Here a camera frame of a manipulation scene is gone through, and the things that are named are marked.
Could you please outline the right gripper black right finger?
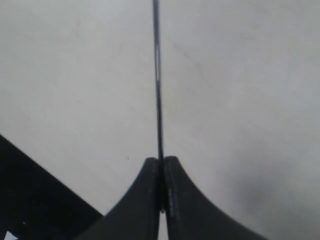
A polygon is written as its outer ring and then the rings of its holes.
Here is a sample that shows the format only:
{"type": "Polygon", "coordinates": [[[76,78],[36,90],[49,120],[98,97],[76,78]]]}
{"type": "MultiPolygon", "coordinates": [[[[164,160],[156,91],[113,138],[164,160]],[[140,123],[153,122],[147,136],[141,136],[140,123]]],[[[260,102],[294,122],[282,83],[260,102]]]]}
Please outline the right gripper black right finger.
{"type": "Polygon", "coordinates": [[[264,240],[212,204],[176,156],[163,162],[166,222],[170,240],[264,240]]]}

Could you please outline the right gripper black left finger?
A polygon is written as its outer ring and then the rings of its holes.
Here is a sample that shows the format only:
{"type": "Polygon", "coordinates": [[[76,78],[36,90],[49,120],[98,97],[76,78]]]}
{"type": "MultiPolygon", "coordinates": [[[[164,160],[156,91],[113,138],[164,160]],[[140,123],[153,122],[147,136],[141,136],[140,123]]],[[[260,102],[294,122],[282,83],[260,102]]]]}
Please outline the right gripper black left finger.
{"type": "Polygon", "coordinates": [[[147,158],[121,200],[81,233],[78,240],[157,240],[159,162],[147,158]]]}

